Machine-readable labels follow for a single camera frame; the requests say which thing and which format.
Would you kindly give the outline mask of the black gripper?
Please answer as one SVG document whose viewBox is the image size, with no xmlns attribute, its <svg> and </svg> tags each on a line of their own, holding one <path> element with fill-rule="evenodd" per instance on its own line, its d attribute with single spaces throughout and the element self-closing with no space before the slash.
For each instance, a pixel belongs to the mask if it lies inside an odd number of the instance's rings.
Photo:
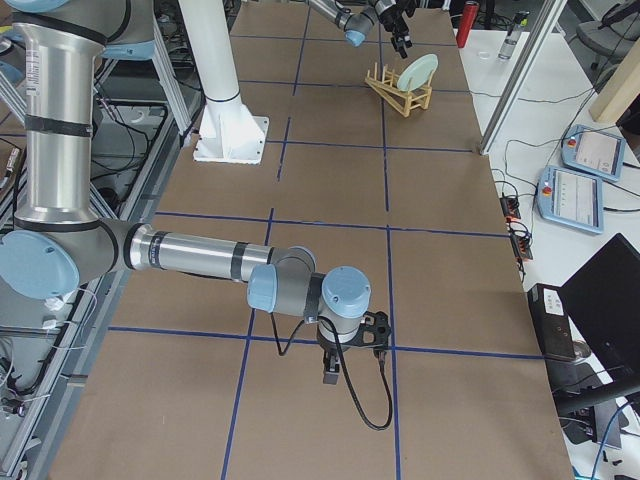
<svg viewBox="0 0 640 480">
<path fill-rule="evenodd" d="M 347 333 L 338 333 L 339 341 L 343 352 L 346 352 L 349 345 L 361 337 L 361 327 Z M 321 319 L 317 328 L 317 340 L 324 350 L 323 354 L 323 383 L 326 385 L 336 385 L 340 378 L 340 367 L 343 362 L 340 360 L 338 347 L 328 319 Z"/>
<path fill-rule="evenodd" d="M 378 0 L 375 2 L 375 11 L 379 22 L 385 30 L 392 34 L 391 43 L 394 50 L 405 58 L 407 50 L 412 47 L 409 38 L 409 29 L 403 18 L 408 1 L 402 0 Z"/>
</svg>

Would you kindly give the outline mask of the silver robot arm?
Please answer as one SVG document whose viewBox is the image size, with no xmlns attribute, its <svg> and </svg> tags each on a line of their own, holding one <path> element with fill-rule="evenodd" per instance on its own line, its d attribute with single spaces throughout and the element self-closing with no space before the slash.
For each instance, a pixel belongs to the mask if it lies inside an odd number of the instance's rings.
<svg viewBox="0 0 640 480">
<path fill-rule="evenodd" d="M 160 231 L 99 217 L 90 207 L 94 63 L 154 56 L 149 1 L 15 1 L 26 46 L 27 193 L 1 242 L 1 276 L 34 299 L 69 293 L 117 270 L 174 270 L 247 285 L 253 308 L 317 327 L 324 379 L 348 373 L 344 353 L 361 341 L 370 284 L 358 269 L 319 273 L 302 247 Z"/>
<path fill-rule="evenodd" d="M 354 13 L 339 1 L 310 0 L 306 4 L 344 32 L 345 39 L 354 47 L 359 47 L 371 29 L 380 23 L 391 34 L 394 50 L 406 59 L 407 49 L 412 47 L 409 27 L 403 15 L 411 18 L 418 2 L 414 0 L 367 1 L 359 13 Z"/>
</svg>

